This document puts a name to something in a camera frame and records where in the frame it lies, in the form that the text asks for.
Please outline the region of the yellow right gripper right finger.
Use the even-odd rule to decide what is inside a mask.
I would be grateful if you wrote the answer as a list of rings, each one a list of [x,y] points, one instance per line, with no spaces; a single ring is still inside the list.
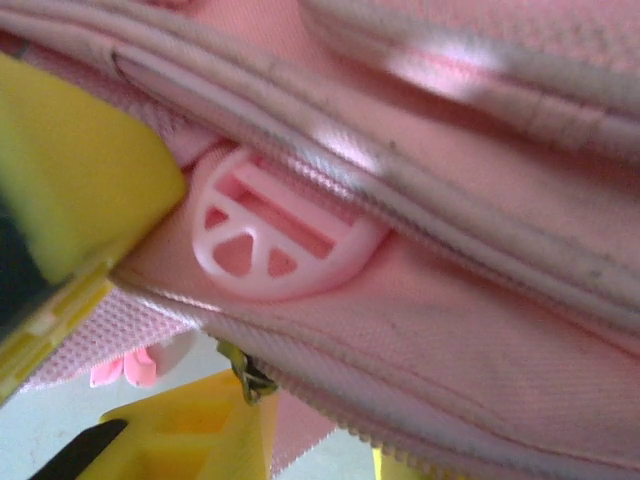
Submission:
[[[407,465],[386,455],[380,448],[372,450],[376,480],[413,480],[416,472]]]

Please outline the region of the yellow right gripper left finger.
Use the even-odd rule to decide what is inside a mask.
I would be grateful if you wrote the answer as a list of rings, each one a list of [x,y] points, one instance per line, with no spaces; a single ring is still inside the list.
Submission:
[[[221,372],[105,413],[37,479],[267,479],[278,397],[250,405]]]

